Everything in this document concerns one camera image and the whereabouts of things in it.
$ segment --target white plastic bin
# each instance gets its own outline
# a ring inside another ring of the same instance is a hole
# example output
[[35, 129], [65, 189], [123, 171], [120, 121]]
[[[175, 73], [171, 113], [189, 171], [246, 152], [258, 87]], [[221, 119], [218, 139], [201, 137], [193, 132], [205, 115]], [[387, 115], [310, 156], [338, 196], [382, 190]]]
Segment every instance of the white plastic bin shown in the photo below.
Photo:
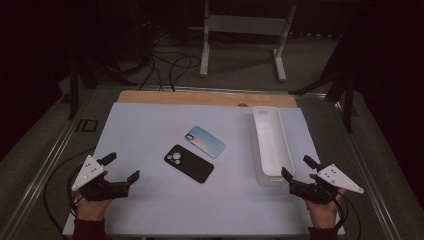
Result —
[[282, 185], [287, 181], [281, 176], [281, 168], [284, 166], [292, 175], [295, 170], [280, 112], [275, 107], [254, 107], [253, 120], [251, 135], [258, 182], [260, 185]]

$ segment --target black phone case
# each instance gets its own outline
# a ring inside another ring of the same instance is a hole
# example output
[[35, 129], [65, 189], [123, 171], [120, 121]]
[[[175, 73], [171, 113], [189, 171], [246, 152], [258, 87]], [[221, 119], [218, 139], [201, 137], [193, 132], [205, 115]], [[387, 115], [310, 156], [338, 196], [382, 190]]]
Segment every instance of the black phone case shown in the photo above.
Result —
[[214, 169], [211, 163], [180, 145], [175, 145], [164, 160], [199, 183], [204, 183]]

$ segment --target sleeve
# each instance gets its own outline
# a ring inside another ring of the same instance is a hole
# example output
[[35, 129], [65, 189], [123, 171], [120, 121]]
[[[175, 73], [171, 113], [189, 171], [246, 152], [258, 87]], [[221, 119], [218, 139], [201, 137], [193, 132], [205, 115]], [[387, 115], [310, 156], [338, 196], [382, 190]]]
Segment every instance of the sleeve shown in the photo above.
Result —
[[318, 229], [310, 227], [308, 228], [310, 239], [311, 240], [337, 240], [337, 229], [336, 228], [327, 228], [327, 229]]
[[73, 240], [112, 240], [105, 231], [105, 219], [102, 221], [74, 220]]

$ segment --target white metal stand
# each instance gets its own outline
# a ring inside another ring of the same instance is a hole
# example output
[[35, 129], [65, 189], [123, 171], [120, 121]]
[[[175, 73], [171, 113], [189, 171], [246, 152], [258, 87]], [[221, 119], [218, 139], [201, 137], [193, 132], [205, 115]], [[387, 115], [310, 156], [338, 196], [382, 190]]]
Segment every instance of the white metal stand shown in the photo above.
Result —
[[266, 34], [281, 36], [280, 44], [277, 49], [274, 49], [273, 55], [278, 80], [285, 82], [287, 78], [283, 61], [281, 60], [281, 53], [283, 52], [295, 11], [296, 5], [292, 5], [286, 19], [211, 15], [209, 14], [209, 0], [205, 0], [204, 38], [200, 76], [206, 77], [208, 75], [209, 32]]

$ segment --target white tabletop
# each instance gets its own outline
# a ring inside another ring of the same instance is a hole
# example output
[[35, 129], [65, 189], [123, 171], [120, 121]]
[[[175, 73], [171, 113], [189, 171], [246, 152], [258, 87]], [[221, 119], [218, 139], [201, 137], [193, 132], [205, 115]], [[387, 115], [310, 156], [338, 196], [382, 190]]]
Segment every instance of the white tabletop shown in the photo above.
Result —
[[[281, 108], [280, 114], [294, 178], [312, 182], [308, 174], [314, 171], [303, 156], [318, 157], [303, 114], [299, 108]], [[128, 198], [110, 205], [106, 231], [156, 237], [308, 234], [311, 222], [304, 201], [290, 195], [287, 184], [257, 182], [252, 117], [249, 107], [115, 103], [94, 157], [117, 153], [117, 159], [105, 167], [110, 182], [125, 181], [136, 170], [140, 179], [131, 186]], [[218, 158], [184, 139], [195, 125], [226, 143]], [[214, 165], [204, 184], [164, 161], [176, 144]], [[73, 219], [69, 215], [64, 234], [72, 234]]]

